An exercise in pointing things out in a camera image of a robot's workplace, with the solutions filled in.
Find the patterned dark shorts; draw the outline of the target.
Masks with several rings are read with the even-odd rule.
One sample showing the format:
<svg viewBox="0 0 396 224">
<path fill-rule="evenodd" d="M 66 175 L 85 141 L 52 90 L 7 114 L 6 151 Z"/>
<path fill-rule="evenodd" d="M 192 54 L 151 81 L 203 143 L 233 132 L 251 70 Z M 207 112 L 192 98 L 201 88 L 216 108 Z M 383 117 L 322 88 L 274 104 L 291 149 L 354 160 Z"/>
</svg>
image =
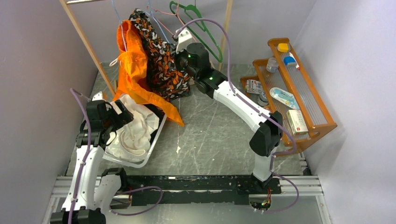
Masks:
<svg viewBox="0 0 396 224">
<path fill-rule="evenodd" d="M 147 85 L 151 92 L 167 101 L 187 97 L 191 94 L 190 76 L 177 70 L 172 55 L 174 44 L 163 40 L 155 31 L 149 16 L 136 8 L 129 20 L 137 30 L 142 47 L 148 58 Z"/>
</svg>

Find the white shorts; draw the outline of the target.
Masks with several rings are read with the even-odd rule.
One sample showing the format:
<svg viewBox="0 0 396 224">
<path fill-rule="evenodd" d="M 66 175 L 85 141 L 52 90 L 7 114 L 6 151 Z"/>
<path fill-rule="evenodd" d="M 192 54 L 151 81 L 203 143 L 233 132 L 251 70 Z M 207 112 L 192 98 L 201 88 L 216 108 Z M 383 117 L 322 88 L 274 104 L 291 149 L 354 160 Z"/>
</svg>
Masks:
<svg viewBox="0 0 396 224">
<path fill-rule="evenodd" d="M 105 153 L 122 161 L 141 162 L 148 155 L 151 134 L 158 129 L 160 118 L 127 94 L 122 94 L 119 100 L 133 114 L 134 120 L 110 135 Z"/>
</svg>

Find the white plastic basket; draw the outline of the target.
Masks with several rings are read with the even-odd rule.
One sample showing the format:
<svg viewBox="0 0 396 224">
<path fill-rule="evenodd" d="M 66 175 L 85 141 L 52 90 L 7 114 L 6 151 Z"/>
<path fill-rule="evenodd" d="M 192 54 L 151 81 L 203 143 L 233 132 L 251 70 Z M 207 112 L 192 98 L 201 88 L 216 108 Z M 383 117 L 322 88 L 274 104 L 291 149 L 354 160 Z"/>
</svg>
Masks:
<svg viewBox="0 0 396 224">
<path fill-rule="evenodd" d="M 103 159 L 123 166 L 142 168 L 148 162 L 167 116 L 151 104 L 137 104 L 129 95 L 119 98 L 133 120 L 110 134 Z"/>
</svg>

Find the green plastic hanger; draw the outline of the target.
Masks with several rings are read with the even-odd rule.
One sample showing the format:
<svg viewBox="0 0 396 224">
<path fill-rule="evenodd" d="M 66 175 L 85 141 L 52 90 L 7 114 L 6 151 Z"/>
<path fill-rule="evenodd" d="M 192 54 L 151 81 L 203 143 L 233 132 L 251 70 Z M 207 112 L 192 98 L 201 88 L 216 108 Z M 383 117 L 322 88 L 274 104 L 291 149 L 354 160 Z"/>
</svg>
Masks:
<svg viewBox="0 0 396 224">
<path fill-rule="evenodd" d="M 176 10 L 178 8 L 178 12 L 181 14 L 179 17 L 183 24 L 187 23 L 187 20 L 182 18 L 186 17 L 187 19 L 194 20 L 198 18 L 203 18 L 202 13 L 197 8 L 196 5 L 189 4 L 183 5 L 181 3 L 177 3 L 175 0 L 171 0 L 169 3 L 169 9 L 173 14 L 176 14 Z M 218 44 L 216 38 L 213 36 L 213 33 L 209 30 L 209 22 L 207 21 L 198 21 L 187 26 L 188 30 L 191 34 L 196 38 L 198 42 L 201 42 L 206 49 L 211 53 L 213 58 L 218 62 L 223 62 L 223 53 L 220 49 L 220 45 Z"/>
</svg>

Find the pink hanger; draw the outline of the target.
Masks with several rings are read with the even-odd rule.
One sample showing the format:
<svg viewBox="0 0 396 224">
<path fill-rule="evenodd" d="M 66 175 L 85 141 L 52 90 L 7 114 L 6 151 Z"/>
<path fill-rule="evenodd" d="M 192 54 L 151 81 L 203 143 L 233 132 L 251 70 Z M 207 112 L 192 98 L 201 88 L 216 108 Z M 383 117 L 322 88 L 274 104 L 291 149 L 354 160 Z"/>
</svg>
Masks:
<svg viewBox="0 0 396 224">
<path fill-rule="evenodd" d="M 155 17 L 165 26 L 164 31 L 171 43 L 174 42 L 172 36 L 175 31 L 191 20 L 180 8 L 180 5 L 187 5 L 187 1 L 175 0 L 174 2 L 177 5 L 172 7 L 174 11 L 172 12 L 170 10 L 170 0 L 151 0 Z"/>
</svg>

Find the orange wooden shelf rack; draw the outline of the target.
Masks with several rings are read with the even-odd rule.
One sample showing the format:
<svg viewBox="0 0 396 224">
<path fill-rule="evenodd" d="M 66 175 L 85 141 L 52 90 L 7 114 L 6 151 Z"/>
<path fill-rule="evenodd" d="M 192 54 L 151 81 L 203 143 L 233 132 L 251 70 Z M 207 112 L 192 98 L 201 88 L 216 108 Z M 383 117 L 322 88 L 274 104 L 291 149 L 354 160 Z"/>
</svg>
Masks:
<svg viewBox="0 0 396 224">
<path fill-rule="evenodd" d="M 295 56 L 300 66 L 300 70 L 297 70 L 296 67 L 286 67 L 284 65 L 283 59 L 286 56 L 289 56 L 289 52 L 279 52 L 277 50 L 277 45 L 279 43 L 289 44 L 289 52 L 292 52 Z M 289 39 L 273 38 L 268 40 L 268 46 L 271 48 L 273 57 L 279 64 L 278 70 L 275 73 L 268 72 L 266 70 L 268 59 L 257 59 L 253 61 L 256 75 L 242 77 L 240 82 L 243 88 L 245 88 L 245 84 L 248 79 L 259 80 L 261 82 L 263 90 L 269 100 L 269 104 L 265 106 L 265 109 L 270 112 L 280 112 L 283 116 L 283 126 L 288 132 L 291 132 L 286 116 L 289 108 L 272 98 L 269 95 L 269 91 L 273 87 L 278 87 L 294 95 L 308 128 L 307 134 L 293 136 L 297 145 L 296 153 L 298 154 L 305 151 L 319 139 L 327 135 L 331 130 L 335 129 L 337 124 L 331 117 L 331 114 L 315 88 L 305 67 L 291 46 Z"/>
</svg>

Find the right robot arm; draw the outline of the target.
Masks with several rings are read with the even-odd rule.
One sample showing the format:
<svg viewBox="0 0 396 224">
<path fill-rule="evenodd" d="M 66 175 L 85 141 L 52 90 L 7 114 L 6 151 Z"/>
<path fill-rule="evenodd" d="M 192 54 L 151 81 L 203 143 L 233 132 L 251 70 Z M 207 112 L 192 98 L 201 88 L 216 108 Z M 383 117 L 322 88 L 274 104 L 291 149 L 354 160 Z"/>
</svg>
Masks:
<svg viewBox="0 0 396 224">
<path fill-rule="evenodd" d="M 178 29 L 174 54 L 178 70 L 187 72 L 196 87 L 205 95 L 222 103 L 238 115 L 254 132 L 249 142 L 255 153 L 252 188 L 264 193 L 270 187 L 274 153 L 283 135 L 282 115 L 270 113 L 239 91 L 220 71 L 214 69 L 204 45 L 194 42 L 188 29 Z"/>
</svg>

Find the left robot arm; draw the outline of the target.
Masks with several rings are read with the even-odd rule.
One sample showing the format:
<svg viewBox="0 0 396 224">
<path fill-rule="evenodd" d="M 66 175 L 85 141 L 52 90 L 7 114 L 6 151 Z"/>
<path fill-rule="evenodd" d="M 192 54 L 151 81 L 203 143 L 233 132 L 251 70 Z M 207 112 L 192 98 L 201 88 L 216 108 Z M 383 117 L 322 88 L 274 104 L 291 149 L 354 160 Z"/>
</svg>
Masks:
<svg viewBox="0 0 396 224">
<path fill-rule="evenodd" d="M 98 92 L 83 107 L 84 121 L 76 137 L 77 158 L 71 186 L 59 212 L 51 214 L 51 224 L 104 224 L 111 213 L 115 194 L 129 188 L 123 168 L 104 171 L 96 186 L 97 171 L 110 134 L 133 121 L 133 115 L 120 100 L 112 105 Z"/>
</svg>

